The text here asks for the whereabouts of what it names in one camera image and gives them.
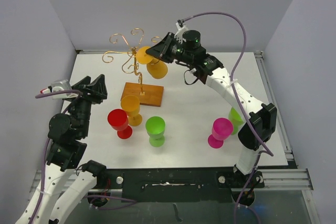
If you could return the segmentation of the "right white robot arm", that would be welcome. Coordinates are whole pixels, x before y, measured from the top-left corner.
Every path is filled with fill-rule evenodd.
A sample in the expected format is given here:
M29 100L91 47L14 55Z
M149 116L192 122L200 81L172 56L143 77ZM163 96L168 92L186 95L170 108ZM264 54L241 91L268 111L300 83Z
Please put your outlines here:
M276 129L276 106L256 99L234 80L233 74L215 56L207 53L201 45L201 34L196 30L187 30L179 37L167 33L145 53L165 63L175 62L188 67L198 80L215 90L245 119L238 132L243 149L235 164L234 182L241 187L251 183L259 153L270 152L266 142Z

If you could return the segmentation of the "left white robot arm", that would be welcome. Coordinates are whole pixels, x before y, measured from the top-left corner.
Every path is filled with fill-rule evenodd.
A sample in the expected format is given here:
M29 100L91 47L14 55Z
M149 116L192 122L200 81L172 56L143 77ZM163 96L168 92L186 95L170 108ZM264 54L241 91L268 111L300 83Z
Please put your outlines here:
M36 95L69 101L63 112L49 121L44 147L41 180L17 223L64 223L90 188L105 185L106 166L89 161L84 171L65 191L63 187L83 157L87 144L91 107L107 99L105 76L95 80L86 76L74 85L68 80L56 81Z

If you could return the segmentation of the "green wine glass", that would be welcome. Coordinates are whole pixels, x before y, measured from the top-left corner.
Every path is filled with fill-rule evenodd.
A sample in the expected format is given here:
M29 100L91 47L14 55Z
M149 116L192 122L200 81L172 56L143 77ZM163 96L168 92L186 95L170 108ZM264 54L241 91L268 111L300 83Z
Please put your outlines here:
M150 117L145 124L149 142L153 147L160 147L165 142L165 121L159 116Z
M228 119L233 125L232 135L237 134L240 127L244 124L244 120L240 117L239 113L234 108L231 108L228 114Z

